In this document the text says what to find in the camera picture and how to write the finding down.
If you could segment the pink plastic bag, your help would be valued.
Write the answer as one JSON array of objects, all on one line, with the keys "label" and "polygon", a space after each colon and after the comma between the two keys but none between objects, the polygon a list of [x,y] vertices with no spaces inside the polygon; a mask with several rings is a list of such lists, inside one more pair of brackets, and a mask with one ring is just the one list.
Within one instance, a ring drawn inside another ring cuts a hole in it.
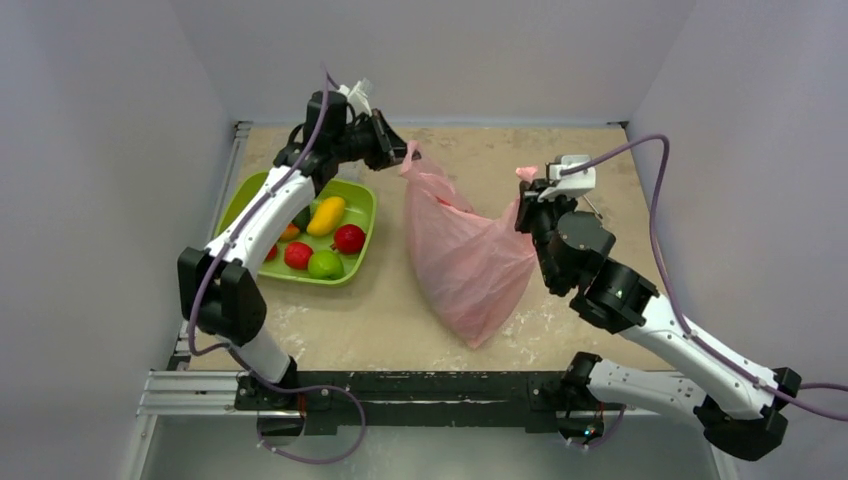
[{"label": "pink plastic bag", "polygon": [[476,349],[509,319],[536,267],[515,229],[519,200],[497,218],[478,214],[415,141],[401,163],[405,243],[419,290],[438,320]]}]

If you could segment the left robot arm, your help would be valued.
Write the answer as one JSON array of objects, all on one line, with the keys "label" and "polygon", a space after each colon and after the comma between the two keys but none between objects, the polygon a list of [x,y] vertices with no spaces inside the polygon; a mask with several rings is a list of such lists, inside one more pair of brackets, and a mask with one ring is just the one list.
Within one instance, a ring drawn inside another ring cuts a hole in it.
[{"label": "left robot arm", "polygon": [[371,107],[369,95],[362,82],[314,92],[305,121],[276,155],[258,192],[205,247],[187,247],[177,259],[190,352],[203,353],[196,332],[218,338],[218,347],[261,380],[259,395],[275,409],[297,399],[297,366],[264,325],[267,305],[256,277],[284,228],[318,198],[340,164],[362,161],[380,171],[403,160],[405,141]]}]

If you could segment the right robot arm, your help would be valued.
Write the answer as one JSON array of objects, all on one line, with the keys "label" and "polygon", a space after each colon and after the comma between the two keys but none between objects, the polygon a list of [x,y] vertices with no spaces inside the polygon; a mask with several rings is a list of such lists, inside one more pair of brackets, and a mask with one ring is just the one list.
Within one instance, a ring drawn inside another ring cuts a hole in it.
[{"label": "right robot arm", "polygon": [[653,352],[674,372],[628,368],[579,352],[561,381],[564,399],[634,406],[701,429],[724,453],[757,461],[782,442],[782,409],[796,397],[800,376],[736,353],[685,318],[647,278],[610,258],[614,235],[575,199],[543,198],[549,182],[522,181],[515,228],[532,238],[548,291],[590,325]]}]

